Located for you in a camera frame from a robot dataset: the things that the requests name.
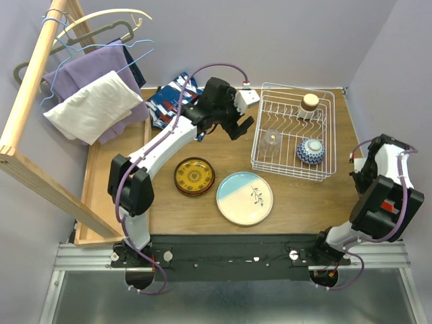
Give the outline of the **clear drinking glass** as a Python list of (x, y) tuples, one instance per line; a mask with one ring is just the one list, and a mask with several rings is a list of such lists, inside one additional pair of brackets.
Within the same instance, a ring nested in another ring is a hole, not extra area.
[(282, 135), (277, 130), (267, 130), (259, 142), (259, 154), (265, 159), (274, 158), (280, 150)]

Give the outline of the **white wire dish rack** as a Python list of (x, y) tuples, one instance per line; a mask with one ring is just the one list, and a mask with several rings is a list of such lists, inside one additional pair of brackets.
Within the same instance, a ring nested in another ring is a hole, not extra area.
[[(298, 106), (308, 93), (317, 95), (319, 104), (311, 119), (302, 119), (298, 117)], [(263, 83), (251, 152), (252, 168), (323, 181), (337, 171), (335, 126), (335, 95), (331, 91)], [(259, 142), (267, 130), (277, 130), (282, 135), (279, 153), (272, 159), (259, 154)], [(325, 147), (324, 160), (318, 165), (307, 165), (296, 156), (296, 147), (306, 138), (317, 139)]]

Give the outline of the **yellow patterned lacquer plate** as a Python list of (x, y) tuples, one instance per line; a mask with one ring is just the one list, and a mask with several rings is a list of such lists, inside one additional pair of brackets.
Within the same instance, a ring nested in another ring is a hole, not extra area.
[(176, 166), (173, 180), (176, 188), (183, 195), (200, 196), (213, 186), (215, 170), (207, 160), (189, 157)]

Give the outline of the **metal cup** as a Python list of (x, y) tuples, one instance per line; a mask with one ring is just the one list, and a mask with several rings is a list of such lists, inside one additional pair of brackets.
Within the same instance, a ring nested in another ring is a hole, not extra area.
[(304, 95), (298, 106), (298, 117), (302, 119), (311, 119), (317, 110), (318, 104), (319, 98), (317, 95), (312, 93)]

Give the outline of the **red patterned bowl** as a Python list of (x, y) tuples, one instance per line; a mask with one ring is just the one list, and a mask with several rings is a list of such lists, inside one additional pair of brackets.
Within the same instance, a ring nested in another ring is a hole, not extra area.
[(325, 147), (317, 139), (306, 138), (296, 147), (296, 156), (307, 165), (318, 165), (325, 157)]

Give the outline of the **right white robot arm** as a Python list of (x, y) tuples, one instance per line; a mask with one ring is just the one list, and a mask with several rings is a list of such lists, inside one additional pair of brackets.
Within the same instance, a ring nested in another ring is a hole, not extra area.
[(318, 234), (310, 252), (318, 263), (338, 263), (363, 242), (395, 242), (425, 201), (409, 178), (408, 158), (416, 149), (386, 134), (367, 143), (366, 157), (350, 154), (358, 202), (347, 222)]

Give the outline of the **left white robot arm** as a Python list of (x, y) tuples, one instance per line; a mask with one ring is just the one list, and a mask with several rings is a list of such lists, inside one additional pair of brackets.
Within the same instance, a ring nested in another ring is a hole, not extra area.
[(124, 231), (124, 242), (141, 251), (151, 241), (146, 212), (155, 193), (152, 181), (163, 165), (183, 146), (213, 126), (221, 126), (231, 140), (245, 133), (254, 120), (239, 119), (260, 97), (253, 89), (236, 90), (226, 81), (211, 78), (204, 90), (182, 105), (170, 123), (148, 144), (128, 157), (116, 155), (111, 162), (108, 193), (115, 204), (115, 216)]

